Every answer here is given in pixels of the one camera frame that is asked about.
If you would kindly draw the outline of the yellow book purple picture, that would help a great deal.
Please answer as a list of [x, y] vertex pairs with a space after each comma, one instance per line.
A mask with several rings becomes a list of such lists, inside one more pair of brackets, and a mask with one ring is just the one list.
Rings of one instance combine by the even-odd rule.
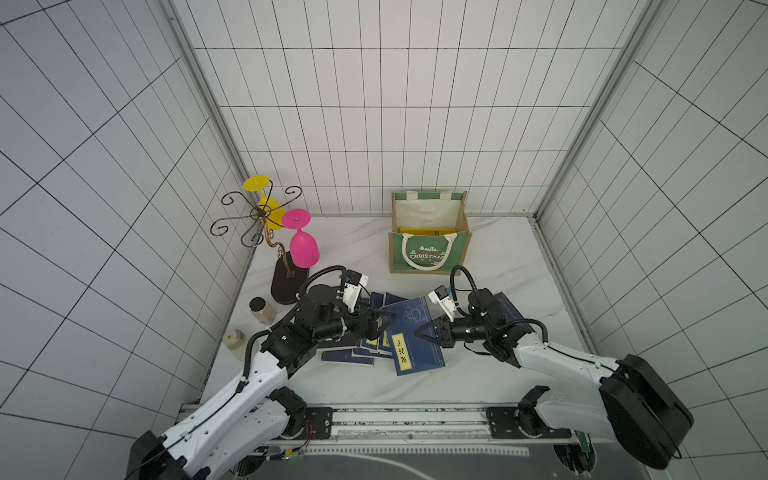
[[398, 232], [402, 235], [413, 235], [413, 236], [445, 236], [445, 235], [456, 234], [457, 230], [453, 228], [399, 227]]

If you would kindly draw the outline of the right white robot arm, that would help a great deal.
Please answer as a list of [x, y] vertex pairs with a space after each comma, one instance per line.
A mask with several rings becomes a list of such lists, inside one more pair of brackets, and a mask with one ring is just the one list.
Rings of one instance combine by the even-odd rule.
[[479, 342], [502, 363], [554, 379], [532, 387], [504, 428], [530, 439], [558, 430], [595, 435], [657, 470], [679, 457], [694, 417], [641, 357], [615, 359], [556, 344], [542, 321], [523, 317], [504, 295], [487, 289], [470, 293], [465, 309], [445, 287], [428, 298], [443, 313], [418, 327], [417, 337], [442, 348]]

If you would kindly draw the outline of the green jute canvas bag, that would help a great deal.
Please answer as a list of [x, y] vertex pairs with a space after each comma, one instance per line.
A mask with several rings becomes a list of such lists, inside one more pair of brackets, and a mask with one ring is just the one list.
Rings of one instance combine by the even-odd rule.
[[394, 192], [390, 272], [447, 275], [462, 264], [472, 238], [466, 197], [465, 192]]

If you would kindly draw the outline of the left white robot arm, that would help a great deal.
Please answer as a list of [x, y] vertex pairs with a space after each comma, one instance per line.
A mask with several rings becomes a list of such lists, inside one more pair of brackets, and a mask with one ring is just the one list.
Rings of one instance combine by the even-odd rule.
[[246, 345], [242, 372], [190, 416], [161, 435], [150, 431], [130, 449], [128, 479], [217, 479], [256, 448], [298, 435], [306, 402], [287, 381], [324, 341], [348, 334], [375, 339], [394, 321], [386, 310], [361, 311], [343, 286], [315, 285], [276, 324]]

